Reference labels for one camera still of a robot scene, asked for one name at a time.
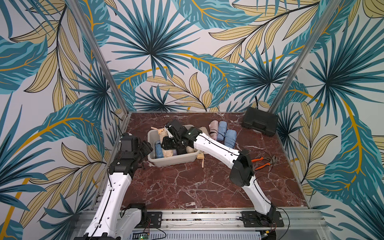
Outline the tan umbrella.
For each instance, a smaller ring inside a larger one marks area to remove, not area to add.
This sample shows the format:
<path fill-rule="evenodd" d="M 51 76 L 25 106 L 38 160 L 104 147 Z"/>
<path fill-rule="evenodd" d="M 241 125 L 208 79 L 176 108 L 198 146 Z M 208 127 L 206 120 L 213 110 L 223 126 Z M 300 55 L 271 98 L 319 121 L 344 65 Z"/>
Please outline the tan umbrella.
<path fill-rule="evenodd" d="M 177 155 L 176 150 L 166 150 L 164 146 L 166 146 L 169 142 L 169 134 L 165 128 L 158 129 L 155 127 L 151 127 L 152 130 L 156 130 L 159 135 L 159 141 L 161 141 L 161 146 L 163 149 L 164 158 L 173 157 Z"/>

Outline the light blue umbrella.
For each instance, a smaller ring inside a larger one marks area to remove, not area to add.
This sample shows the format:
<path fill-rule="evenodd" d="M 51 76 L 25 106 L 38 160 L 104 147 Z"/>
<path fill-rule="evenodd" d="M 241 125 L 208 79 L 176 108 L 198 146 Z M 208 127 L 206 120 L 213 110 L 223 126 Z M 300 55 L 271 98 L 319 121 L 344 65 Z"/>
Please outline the light blue umbrella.
<path fill-rule="evenodd" d="M 164 157 L 161 141 L 155 141 L 155 155 L 157 159 Z"/>

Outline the beige plastic storage box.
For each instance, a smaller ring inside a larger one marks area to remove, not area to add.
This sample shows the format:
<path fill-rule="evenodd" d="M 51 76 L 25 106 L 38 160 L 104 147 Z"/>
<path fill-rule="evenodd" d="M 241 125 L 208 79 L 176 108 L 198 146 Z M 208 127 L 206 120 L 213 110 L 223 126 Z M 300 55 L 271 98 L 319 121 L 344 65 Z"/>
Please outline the beige plastic storage box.
<path fill-rule="evenodd" d="M 148 155 L 148 160 L 156 167 L 166 167 L 171 165 L 194 162 L 197 159 L 198 155 L 202 153 L 199 150 L 193 149 L 192 152 L 179 155 L 176 150 L 163 150 L 162 153 L 165 153 L 167 156 L 163 158 L 158 158 L 155 143 L 160 140 L 161 136 L 159 135 L 157 129 L 153 129 L 148 132 L 148 143 L 150 143 L 154 149 Z"/>

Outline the pink umbrella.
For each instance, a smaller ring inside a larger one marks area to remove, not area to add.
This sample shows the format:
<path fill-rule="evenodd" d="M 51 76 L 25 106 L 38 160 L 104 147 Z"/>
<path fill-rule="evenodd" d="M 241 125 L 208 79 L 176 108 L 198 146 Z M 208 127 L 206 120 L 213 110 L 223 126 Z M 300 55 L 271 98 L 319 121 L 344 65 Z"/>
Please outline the pink umbrella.
<path fill-rule="evenodd" d="M 217 120 L 213 120 L 209 124 L 209 129 L 210 129 L 210 137 L 216 141 L 218 139 L 219 122 Z"/>

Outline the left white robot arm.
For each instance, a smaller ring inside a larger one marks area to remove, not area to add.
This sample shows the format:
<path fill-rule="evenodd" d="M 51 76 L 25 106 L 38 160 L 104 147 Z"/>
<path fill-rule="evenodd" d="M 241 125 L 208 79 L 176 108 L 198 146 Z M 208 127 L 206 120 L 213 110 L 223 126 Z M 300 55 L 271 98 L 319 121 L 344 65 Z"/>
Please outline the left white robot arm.
<path fill-rule="evenodd" d="M 117 155 L 108 167 L 106 192 L 84 235 L 76 240 L 127 240 L 136 226 L 146 222 L 145 204 L 130 204 L 123 211 L 121 207 L 136 170 L 152 151 L 139 137 L 121 136 Z"/>

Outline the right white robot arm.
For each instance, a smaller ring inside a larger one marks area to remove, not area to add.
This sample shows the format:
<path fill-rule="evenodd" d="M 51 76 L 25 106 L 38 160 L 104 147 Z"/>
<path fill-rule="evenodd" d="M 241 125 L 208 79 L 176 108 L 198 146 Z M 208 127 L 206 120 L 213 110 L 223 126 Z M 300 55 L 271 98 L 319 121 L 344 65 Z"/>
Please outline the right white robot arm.
<path fill-rule="evenodd" d="M 186 128 L 178 120 L 167 123 L 165 130 L 168 134 L 162 142 L 165 150 L 179 151 L 191 147 L 218 159 L 231 169 L 229 176 L 231 182 L 241 187 L 253 203 L 257 214 L 254 219 L 264 226 L 273 222 L 276 207 L 266 197 L 257 182 L 249 151 L 231 149 L 195 127 Z"/>

